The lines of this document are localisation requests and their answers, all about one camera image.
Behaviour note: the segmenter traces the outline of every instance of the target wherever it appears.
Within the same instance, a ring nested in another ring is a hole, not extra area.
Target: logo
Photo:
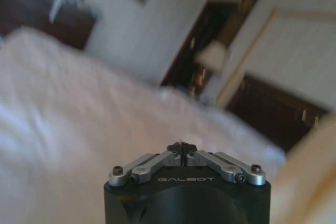
[[[158,178],[159,182],[170,182],[170,181],[175,181],[175,182],[187,182],[187,181],[214,181],[216,178]]]

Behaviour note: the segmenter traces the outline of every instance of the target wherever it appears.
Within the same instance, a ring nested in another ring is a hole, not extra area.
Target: black pivot tip
[[[130,183],[133,185],[137,185],[139,183],[139,176],[137,174],[131,174]]]
[[[113,174],[114,175],[120,175],[120,174],[122,174],[122,172],[123,172],[123,169],[122,169],[122,166],[120,166],[120,165],[117,165],[113,168]]]
[[[253,173],[261,173],[261,166],[260,165],[251,165],[251,171]]]
[[[245,182],[245,176],[242,173],[237,173],[235,176],[235,181],[237,183],[244,183]]]

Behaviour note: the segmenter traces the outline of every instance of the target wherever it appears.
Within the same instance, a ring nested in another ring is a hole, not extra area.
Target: lamp shade
[[[205,49],[197,54],[196,62],[206,69],[220,74],[222,73],[226,53],[226,47],[222,43],[212,41]]]

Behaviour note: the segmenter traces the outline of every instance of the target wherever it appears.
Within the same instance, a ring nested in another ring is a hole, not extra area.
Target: dark wooden cabinet
[[[54,23],[49,21],[49,12],[54,0],[0,0],[0,35],[21,26],[44,31],[64,44],[84,49],[96,18],[87,9],[74,4],[62,5]]]
[[[328,112],[251,75],[244,77],[226,110],[240,117],[285,152],[318,126]]]

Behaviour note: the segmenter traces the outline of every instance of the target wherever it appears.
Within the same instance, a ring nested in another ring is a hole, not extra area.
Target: white bedsheet
[[[24,28],[0,49],[1,223],[104,223],[114,165],[176,141],[261,164],[284,153],[230,114],[199,108]]]

